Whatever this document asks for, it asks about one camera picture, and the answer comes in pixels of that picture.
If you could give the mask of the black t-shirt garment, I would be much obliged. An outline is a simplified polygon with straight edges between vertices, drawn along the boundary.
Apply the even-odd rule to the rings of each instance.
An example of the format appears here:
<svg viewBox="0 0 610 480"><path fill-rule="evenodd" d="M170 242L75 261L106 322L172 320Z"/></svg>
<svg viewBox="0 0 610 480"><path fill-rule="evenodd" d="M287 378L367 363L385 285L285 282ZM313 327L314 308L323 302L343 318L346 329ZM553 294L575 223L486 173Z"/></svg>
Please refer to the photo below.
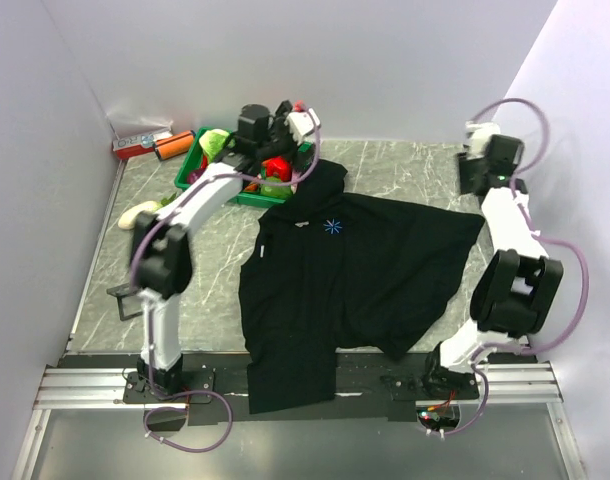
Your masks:
<svg viewBox="0 0 610 480"><path fill-rule="evenodd" d="M322 160L259 221L239 304L249 409L330 401L338 349L402 358L458 292L484 218L350 193Z"/></svg>

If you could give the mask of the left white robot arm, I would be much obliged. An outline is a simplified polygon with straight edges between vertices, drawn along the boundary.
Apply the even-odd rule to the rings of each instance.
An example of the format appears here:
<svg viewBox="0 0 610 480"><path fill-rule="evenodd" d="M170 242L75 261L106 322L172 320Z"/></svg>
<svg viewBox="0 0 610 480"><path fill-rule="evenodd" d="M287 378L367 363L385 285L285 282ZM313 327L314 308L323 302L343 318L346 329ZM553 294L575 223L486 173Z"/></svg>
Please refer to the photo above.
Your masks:
<svg viewBox="0 0 610 480"><path fill-rule="evenodd" d="M264 185L265 161L282 157L297 162L302 145L311 140L315 151L284 187L307 179L320 156L321 121L302 102L282 102L275 112L259 104L241 109L238 124L227 134L204 173L170 204L135 219L130 253L130 283L141 301L144 344L137 372L159 401L186 395L179 340L181 296L193 275L191 241L204 223L250 184Z"/></svg>

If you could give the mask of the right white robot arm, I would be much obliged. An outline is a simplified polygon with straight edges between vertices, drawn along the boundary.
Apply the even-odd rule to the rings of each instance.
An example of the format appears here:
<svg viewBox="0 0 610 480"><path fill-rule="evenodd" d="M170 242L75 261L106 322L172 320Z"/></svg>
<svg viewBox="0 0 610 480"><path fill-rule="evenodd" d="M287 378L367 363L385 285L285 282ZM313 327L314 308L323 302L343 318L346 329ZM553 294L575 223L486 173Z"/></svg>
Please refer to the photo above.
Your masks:
<svg viewBox="0 0 610 480"><path fill-rule="evenodd" d="M544 325L564 273L528 225L529 195L511 178L523 142L501 134L497 125L476 124L457 156L459 189L480 200L494 255L476 285L469 319L427 356L424 391L444 398L473 387L474 367L501 349L522 349L521 338Z"/></svg>

